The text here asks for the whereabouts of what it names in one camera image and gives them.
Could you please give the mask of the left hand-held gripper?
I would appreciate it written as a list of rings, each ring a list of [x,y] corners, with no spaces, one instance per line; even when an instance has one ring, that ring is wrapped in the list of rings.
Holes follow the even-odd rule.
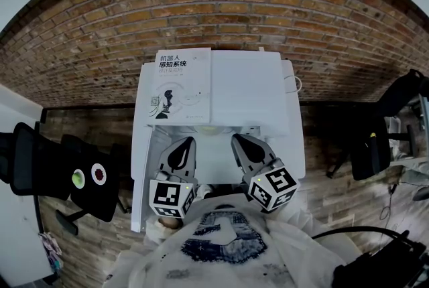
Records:
[[[185,218],[198,187],[198,180],[193,177],[196,169],[195,139],[185,137],[172,143],[160,155],[158,169],[149,183],[149,206],[158,216]]]

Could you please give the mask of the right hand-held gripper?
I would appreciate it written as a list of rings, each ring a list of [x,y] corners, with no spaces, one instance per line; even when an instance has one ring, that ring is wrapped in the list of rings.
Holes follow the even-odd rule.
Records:
[[[263,212],[271,213],[291,201],[300,183],[281,159],[275,158],[273,150],[265,141],[250,135],[234,134],[231,147],[237,165],[243,171],[248,171],[243,176],[247,196],[255,200]],[[255,171],[259,164],[264,166]]]

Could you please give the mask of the person's right forearm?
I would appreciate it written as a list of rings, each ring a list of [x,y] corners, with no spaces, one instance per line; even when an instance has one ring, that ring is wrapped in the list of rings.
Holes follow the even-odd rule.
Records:
[[[295,205],[288,204],[270,214],[265,221],[268,227],[274,224],[285,224],[294,226],[308,234],[312,230],[313,217],[311,213]]]

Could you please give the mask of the person's left forearm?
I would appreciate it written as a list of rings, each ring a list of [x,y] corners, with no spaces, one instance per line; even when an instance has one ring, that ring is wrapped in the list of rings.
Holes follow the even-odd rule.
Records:
[[[155,215],[146,220],[145,233],[150,240],[161,243],[176,233],[182,226],[181,219]]]

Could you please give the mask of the person's left white shoe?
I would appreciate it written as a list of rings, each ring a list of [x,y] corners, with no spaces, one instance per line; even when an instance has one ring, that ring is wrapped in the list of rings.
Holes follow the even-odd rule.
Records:
[[[197,197],[200,199],[204,199],[207,194],[211,194],[213,192],[213,187],[207,184],[199,185],[197,189]]]

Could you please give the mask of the white book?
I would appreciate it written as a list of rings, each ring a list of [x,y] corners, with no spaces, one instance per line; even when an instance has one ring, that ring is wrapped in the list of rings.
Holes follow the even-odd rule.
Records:
[[[160,50],[149,96],[150,125],[210,122],[211,49]]]

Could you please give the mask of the person's white printed sweatshirt torso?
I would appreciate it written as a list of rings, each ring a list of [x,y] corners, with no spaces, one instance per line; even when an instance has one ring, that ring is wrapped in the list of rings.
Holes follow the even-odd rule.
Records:
[[[334,270],[361,254],[313,216],[307,234],[268,227],[269,215],[239,194],[197,201],[165,241],[145,234],[120,252],[103,288],[331,288]]]

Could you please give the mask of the black jacket-draped chair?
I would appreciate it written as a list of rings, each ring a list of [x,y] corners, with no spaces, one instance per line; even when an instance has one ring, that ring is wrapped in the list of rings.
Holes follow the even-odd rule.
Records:
[[[386,117],[395,117],[417,95],[429,97],[429,77],[411,69],[396,79],[381,98],[369,106],[351,110],[343,131],[344,145],[333,170],[332,178],[346,159],[351,160],[356,181],[368,179],[387,169],[391,161]]]

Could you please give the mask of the black mesh office chair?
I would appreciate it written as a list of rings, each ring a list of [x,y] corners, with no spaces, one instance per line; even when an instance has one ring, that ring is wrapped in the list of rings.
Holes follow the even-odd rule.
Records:
[[[69,233],[77,235],[75,222],[87,214],[110,222],[116,209],[125,214],[131,211],[119,197],[117,150],[114,146],[109,154],[103,153],[73,135],[63,135],[57,143],[18,123],[13,132],[0,132],[0,180],[17,196],[71,200],[80,210],[70,215],[56,211],[56,219]],[[95,163],[107,172],[102,186],[91,177]]]

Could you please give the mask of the white storage box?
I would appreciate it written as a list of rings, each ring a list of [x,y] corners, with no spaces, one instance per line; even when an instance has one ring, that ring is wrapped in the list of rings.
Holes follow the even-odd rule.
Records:
[[[389,134],[401,133],[401,121],[397,117],[386,117],[387,132]]]

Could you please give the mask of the pink patterned cloth bundle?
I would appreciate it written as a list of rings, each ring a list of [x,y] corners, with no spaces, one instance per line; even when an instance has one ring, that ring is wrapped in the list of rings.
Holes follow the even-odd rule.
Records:
[[[52,264],[53,260],[60,260],[62,256],[62,250],[51,233],[43,232],[39,233],[38,236],[44,246],[50,263]]]

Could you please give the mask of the black bag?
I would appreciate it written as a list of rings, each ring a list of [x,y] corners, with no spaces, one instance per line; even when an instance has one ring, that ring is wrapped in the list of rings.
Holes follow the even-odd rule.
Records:
[[[392,232],[381,250],[337,267],[332,288],[429,288],[429,250],[408,235]]]

